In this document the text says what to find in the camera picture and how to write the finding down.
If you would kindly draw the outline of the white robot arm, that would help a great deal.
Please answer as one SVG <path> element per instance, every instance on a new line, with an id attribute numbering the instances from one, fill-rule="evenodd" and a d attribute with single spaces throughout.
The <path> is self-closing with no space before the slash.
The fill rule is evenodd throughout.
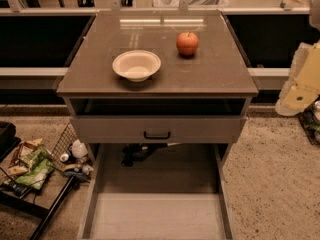
<path id="1" fill-rule="evenodd" d="M 309 24 L 320 31 L 320 0 L 309 0 Z M 275 111 L 282 116 L 303 112 L 320 95 L 320 41 L 301 43 L 296 50 L 289 78 L 285 82 Z"/>

